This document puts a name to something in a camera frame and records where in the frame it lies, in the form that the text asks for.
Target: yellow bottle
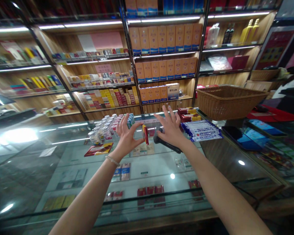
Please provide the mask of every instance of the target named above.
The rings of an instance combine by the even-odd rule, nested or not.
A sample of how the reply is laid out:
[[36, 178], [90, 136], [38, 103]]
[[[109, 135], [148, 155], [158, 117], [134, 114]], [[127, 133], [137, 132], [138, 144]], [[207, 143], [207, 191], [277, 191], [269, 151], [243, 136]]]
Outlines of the yellow bottle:
[[239, 40], [241, 46], [244, 45], [244, 43], [246, 42], [249, 36], [251, 29], [253, 28], [252, 23], [253, 23], [253, 19], [249, 21], [248, 26], [242, 31], [241, 38]]

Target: red cloth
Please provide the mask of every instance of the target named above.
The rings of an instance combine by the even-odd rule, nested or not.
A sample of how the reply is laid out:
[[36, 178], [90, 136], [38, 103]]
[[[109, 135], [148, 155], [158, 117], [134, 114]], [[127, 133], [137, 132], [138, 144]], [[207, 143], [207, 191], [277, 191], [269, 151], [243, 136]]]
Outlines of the red cloth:
[[283, 121], [294, 121], [294, 114], [282, 111], [280, 109], [272, 108], [267, 105], [262, 105], [269, 109], [268, 112], [273, 113], [273, 116], [254, 116], [253, 113], [259, 114], [260, 112], [252, 110], [248, 115], [247, 118], [249, 119], [258, 119], [263, 122], [283, 122]]

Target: bracelet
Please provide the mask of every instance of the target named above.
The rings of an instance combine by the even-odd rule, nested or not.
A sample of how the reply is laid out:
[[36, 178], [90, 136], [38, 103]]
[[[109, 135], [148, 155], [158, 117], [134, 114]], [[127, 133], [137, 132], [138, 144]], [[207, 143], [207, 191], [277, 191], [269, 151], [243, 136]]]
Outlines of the bracelet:
[[106, 159], [109, 159], [110, 162], [114, 163], [114, 164], [117, 165], [117, 166], [120, 166], [120, 163], [116, 162], [116, 161], [115, 161], [112, 157], [110, 157], [109, 155], [106, 156]]

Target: hand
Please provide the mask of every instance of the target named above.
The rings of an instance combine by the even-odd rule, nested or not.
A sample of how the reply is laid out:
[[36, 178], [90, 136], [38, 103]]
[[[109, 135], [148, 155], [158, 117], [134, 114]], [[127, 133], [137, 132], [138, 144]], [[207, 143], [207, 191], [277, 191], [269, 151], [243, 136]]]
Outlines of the hand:
[[145, 141], [144, 138], [135, 140], [134, 133], [137, 127], [143, 124], [143, 122], [135, 123], [130, 129], [127, 127], [127, 120], [129, 114], [123, 116], [120, 124], [117, 125], [117, 134], [120, 137], [119, 143], [115, 150], [109, 154], [115, 161], [120, 162], [125, 155], [129, 154], [135, 147]]
[[162, 106], [162, 110], [164, 112], [166, 119], [164, 119], [162, 116], [158, 114], [154, 114], [154, 116], [163, 125], [165, 133], [163, 134], [160, 131], [157, 131], [157, 134], [164, 141], [180, 148], [180, 146], [183, 144], [183, 140], [187, 140], [180, 130], [180, 116], [177, 113], [174, 114], [170, 106], [170, 114], [168, 113], [165, 106]]

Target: wicker basket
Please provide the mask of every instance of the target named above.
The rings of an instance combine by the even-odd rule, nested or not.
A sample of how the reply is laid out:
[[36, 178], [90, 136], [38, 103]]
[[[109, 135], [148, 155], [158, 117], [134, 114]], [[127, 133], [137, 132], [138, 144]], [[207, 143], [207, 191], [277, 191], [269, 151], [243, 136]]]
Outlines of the wicker basket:
[[251, 80], [252, 81], [270, 81], [274, 79], [280, 72], [278, 70], [254, 70], [252, 71]]
[[267, 92], [220, 86], [198, 89], [198, 108], [215, 121], [246, 117]]

